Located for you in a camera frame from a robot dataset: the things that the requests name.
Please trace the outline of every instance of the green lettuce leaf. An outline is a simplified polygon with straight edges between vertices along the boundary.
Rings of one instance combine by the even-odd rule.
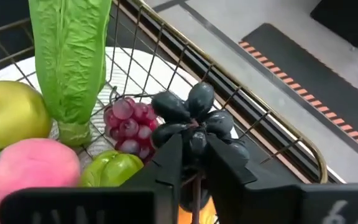
[[[69,146],[90,141],[90,116],[106,78],[111,0],[29,0],[35,68],[45,104]]]

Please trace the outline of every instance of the red grape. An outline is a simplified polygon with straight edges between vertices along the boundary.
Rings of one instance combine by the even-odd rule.
[[[158,121],[156,119],[152,120],[152,121],[149,122],[148,126],[152,131],[154,131],[158,127]]]
[[[140,159],[147,158],[147,156],[149,156],[150,152],[151,152],[151,150],[148,146],[142,147],[139,152],[139,158]]]
[[[106,110],[108,110],[108,109],[110,109],[110,108],[112,108],[112,106],[111,106],[111,105],[107,105],[105,108],[103,108],[103,112],[106,112]]]
[[[126,120],[132,116],[134,108],[128,101],[120,99],[113,104],[112,112],[116,118]]]
[[[121,152],[138,155],[140,152],[140,146],[137,141],[133,139],[127,139],[119,146],[118,150]]]
[[[110,128],[118,128],[121,121],[115,117],[114,113],[112,112],[112,108],[108,108],[103,113],[103,120],[104,123],[109,126]]]
[[[118,150],[121,147],[121,145],[123,144],[124,141],[125,140],[117,141],[116,144],[114,145],[115,150]]]
[[[152,134],[152,130],[146,125],[139,126],[139,132],[137,133],[137,138],[140,142],[148,142],[150,139],[150,135]]]
[[[138,131],[139,131],[139,125],[132,118],[129,118],[129,119],[123,121],[119,125],[120,134],[123,136],[126,136],[126,137],[132,137],[132,136],[136,135]]]
[[[149,112],[146,114],[146,119],[148,119],[149,121],[156,119],[157,115],[155,115],[152,105],[149,104],[147,105],[147,107],[149,108]]]
[[[135,103],[133,118],[139,123],[147,122],[149,107],[145,103]]]
[[[146,158],[142,159],[143,163],[147,164],[148,162],[150,162],[153,159],[154,154],[155,154],[155,150],[151,149],[149,155]]]
[[[116,140],[116,141],[123,141],[123,140],[125,140],[125,136],[123,136],[123,135],[120,133],[120,131],[119,131],[118,128],[116,128],[116,129],[111,129],[110,132],[109,132],[109,134],[110,134],[110,137],[111,137],[112,139]]]
[[[131,97],[125,97],[124,100],[126,100],[132,107],[135,105],[135,100]]]

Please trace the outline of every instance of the fake fruit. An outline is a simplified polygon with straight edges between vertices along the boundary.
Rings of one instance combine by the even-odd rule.
[[[91,141],[90,117],[106,82],[111,0],[29,0],[37,78],[59,139]]]
[[[112,105],[112,113],[117,119],[125,120],[132,116],[134,108],[127,100],[120,99]]]
[[[185,109],[188,111],[189,110],[189,101],[183,101],[183,106],[185,107]]]
[[[127,119],[119,125],[118,131],[122,136],[133,137],[139,131],[139,125],[134,119]]]
[[[152,133],[153,147],[158,149],[163,146],[174,134],[189,128],[189,124],[165,123],[160,125]]]
[[[186,100],[192,118],[198,119],[206,115],[214,103],[214,88],[205,83],[197,83],[190,90]]]
[[[205,125],[206,131],[216,134],[217,137],[230,134],[234,126],[233,117],[226,110],[212,111],[206,115],[202,122]]]
[[[47,138],[52,120],[42,96],[30,86],[0,81],[0,149],[29,138]]]
[[[204,154],[206,150],[206,136],[205,133],[202,131],[195,131],[189,140],[189,147],[192,153],[199,157]]]
[[[158,126],[151,105],[124,97],[104,110],[105,133],[116,140],[116,149],[139,156],[146,162],[154,155],[150,135]]]
[[[0,200],[29,187],[72,187],[79,177],[75,152],[52,139],[26,139],[0,152]]]
[[[244,141],[242,141],[240,139],[232,139],[232,143],[230,143],[230,146],[234,150],[236,150],[245,161],[249,160],[249,158],[250,158],[249,151],[248,151],[247,145]]]
[[[141,168],[142,161],[134,155],[105,151],[84,170],[80,186],[118,187]]]
[[[126,139],[123,142],[118,142],[116,148],[121,152],[139,155],[140,153],[140,144],[133,139]]]
[[[169,91],[157,93],[152,99],[152,107],[156,115],[165,122],[190,122],[190,112],[186,110],[182,100]]]

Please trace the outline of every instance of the metal wire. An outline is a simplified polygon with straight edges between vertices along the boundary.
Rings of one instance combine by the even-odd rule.
[[[112,36],[108,35],[108,40],[112,42],[113,50],[112,50],[112,54],[106,54],[107,58],[111,61],[111,63],[109,63],[110,66],[106,64],[107,65],[106,67],[108,67],[108,69],[111,70],[109,72],[109,77],[106,77],[106,84],[97,99],[95,109],[93,110],[91,115],[91,129],[93,132],[92,142],[88,146],[80,147],[78,151],[78,155],[80,156],[80,159],[84,159],[84,160],[88,159],[89,161],[91,161],[96,155],[96,153],[93,152],[91,149],[95,144],[99,144],[99,142],[103,142],[104,144],[106,144],[105,146],[110,145],[111,147],[114,147],[114,142],[111,141],[111,139],[109,139],[107,135],[104,133],[104,126],[103,126],[103,110],[108,106],[110,99],[112,98],[112,96],[110,95],[110,92],[112,92],[112,90],[115,89],[117,95],[122,95],[122,94],[152,95],[153,93],[146,91],[148,83],[154,82],[158,84],[158,86],[161,89],[170,90],[175,77],[181,78],[181,80],[184,81],[184,83],[186,83],[189,86],[193,86],[194,83],[190,82],[179,72],[179,70],[185,69],[185,67],[182,66],[183,65],[182,59],[185,54],[185,51],[192,50],[198,53],[199,55],[201,55],[208,62],[207,64],[208,69],[205,72],[205,74],[201,76],[202,77],[201,81],[208,80],[207,79],[208,75],[212,70],[219,70],[223,75],[228,77],[232,82],[232,84],[235,86],[235,90],[232,93],[232,95],[229,96],[225,101],[220,101],[219,106],[214,105],[215,108],[220,109],[220,108],[228,107],[230,105],[231,100],[234,97],[236,97],[237,94],[241,93],[255,100],[258,106],[265,111],[265,113],[259,119],[257,119],[256,122],[251,124],[251,126],[246,130],[243,130],[243,128],[240,127],[237,123],[235,124],[236,129],[241,132],[241,134],[239,135],[240,138],[244,136],[250,136],[252,138],[253,136],[251,131],[254,128],[256,128],[262,121],[265,121],[267,118],[273,118],[277,120],[281,126],[289,130],[289,132],[291,132],[292,135],[295,136],[295,139],[289,145],[283,147],[282,149],[279,149],[277,153],[271,155],[269,158],[262,161],[262,163],[267,162],[268,160],[274,158],[277,154],[302,142],[308,149],[310,149],[310,151],[314,155],[314,158],[316,158],[317,160],[318,167],[319,167],[319,181],[321,183],[327,182],[328,172],[327,172],[324,158],[321,152],[316,148],[316,146],[310,140],[308,140],[306,136],[304,136],[301,132],[299,132],[299,130],[293,127],[287,120],[285,120],[276,111],[274,111],[271,107],[269,107],[269,105],[266,104],[265,101],[263,101],[255,93],[250,91],[250,89],[247,86],[242,85],[238,80],[236,80],[236,78],[233,75],[231,75],[222,65],[220,65],[209,55],[204,53],[198,46],[196,46],[192,41],[187,39],[181,32],[176,30],[169,23],[165,22],[156,12],[154,12],[148,5],[146,5],[146,3],[143,2],[143,0],[133,0],[133,2],[139,6],[139,13],[138,15],[135,16],[135,18],[132,18],[132,20],[131,18],[129,18],[129,15],[127,15],[122,10],[122,5],[120,2],[121,0],[113,0],[113,3],[115,4],[113,9],[116,9],[116,12],[114,13],[112,11],[110,13],[110,20],[111,20],[110,24],[114,24],[113,25],[114,30],[110,30],[109,33],[113,33],[113,35]],[[152,37],[145,33],[145,29],[142,23],[140,22],[140,17],[142,13],[148,15],[150,18],[152,18],[156,23],[160,25],[160,30],[157,36]],[[134,29],[133,27],[131,28],[125,25],[124,22],[125,19],[127,21],[132,21],[132,25],[134,26]],[[0,41],[0,49],[5,54],[4,58],[0,58],[0,67],[2,66],[3,63],[6,62],[12,63],[18,69],[18,71],[20,71],[21,74],[21,77],[17,78],[17,81],[21,82],[25,80],[26,82],[28,82],[29,85],[34,87],[33,83],[31,82],[31,78],[35,72],[25,74],[25,72],[21,69],[21,67],[18,66],[17,64],[18,62],[16,61],[17,57],[34,51],[34,39],[32,37],[31,31],[26,28],[26,25],[29,24],[30,24],[30,19],[23,19],[21,21],[17,21],[12,24],[8,24],[6,26],[0,27],[0,33],[5,30],[21,28],[21,30],[23,30],[23,33],[31,43],[30,46],[24,49],[21,49],[14,53],[9,53],[7,48]],[[127,48],[129,47],[131,49],[131,52],[127,52],[127,48],[123,47],[122,43],[120,43],[121,39],[119,38],[120,37],[119,34],[124,32],[127,32],[132,37],[131,45],[125,46]],[[182,50],[182,52],[177,58],[163,56],[164,52],[159,47],[163,32],[168,32],[169,34],[174,35],[184,43],[185,48]],[[142,49],[142,50],[145,49],[146,51],[151,52],[152,59],[149,68],[145,68],[141,62],[136,60],[136,57],[134,56],[135,49]],[[117,55],[118,52],[130,58],[128,66],[124,67],[122,64],[117,63],[117,60],[119,59],[119,56]],[[172,64],[168,62],[169,60],[173,60],[175,61],[175,63]],[[172,75],[170,76],[168,83],[162,83],[160,80],[158,80],[158,78],[155,77],[155,74],[153,74],[152,67],[154,63],[156,63],[156,61],[158,61],[159,63],[163,63],[164,65],[172,69]],[[147,74],[144,83],[139,83],[139,80],[131,75],[134,66],[139,67],[142,71],[144,71]],[[117,77],[113,76],[115,73],[117,73],[117,71],[121,72],[126,76],[126,79],[124,80],[124,85],[122,86],[122,88],[119,88],[119,90],[117,90],[116,87],[113,87],[113,85],[111,84],[112,82],[117,82],[116,81]],[[129,85],[132,85],[133,89],[136,88],[137,91],[135,93],[126,93],[128,91],[127,87]]]

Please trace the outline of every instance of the grape bunch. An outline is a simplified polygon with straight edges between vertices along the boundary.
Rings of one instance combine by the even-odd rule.
[[[131,97],[117,99],[104,109],[105,133],[116,140],[116,150],[137,155],[144,163],[154,155],[150,136],[157,128],[151,105],[136,103]]]
[[[189,92],[186,101],[169,91],[157,93],[152,99],[155,114],[165,120],[152,133],[152,144],[158,149],[174,134],[181,133],[183,140],[183,163],[197,167],[206,150],[206,135],[214,134],[241,156],[249,159],[246,145],[240,139],[231,138],[233,117],[226,110],[211,111],[214,89],[211,85],[197,83]]]

